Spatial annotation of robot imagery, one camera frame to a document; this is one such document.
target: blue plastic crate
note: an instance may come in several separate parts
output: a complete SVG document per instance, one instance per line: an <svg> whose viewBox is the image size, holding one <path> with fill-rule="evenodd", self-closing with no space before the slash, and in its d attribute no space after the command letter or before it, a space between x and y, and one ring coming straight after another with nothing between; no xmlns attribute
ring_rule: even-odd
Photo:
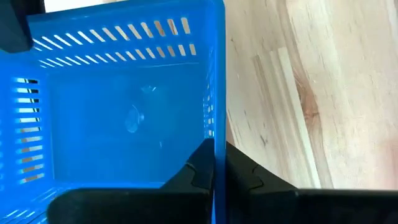
<svg viewBox="0 0 398 224"><path fill-rule="evenodd" d="M160 187L205 138L215 138L222 207L221 0L126 1L28 20L34 48L0 54L0 223L45 223L68 189Z"/></svg>

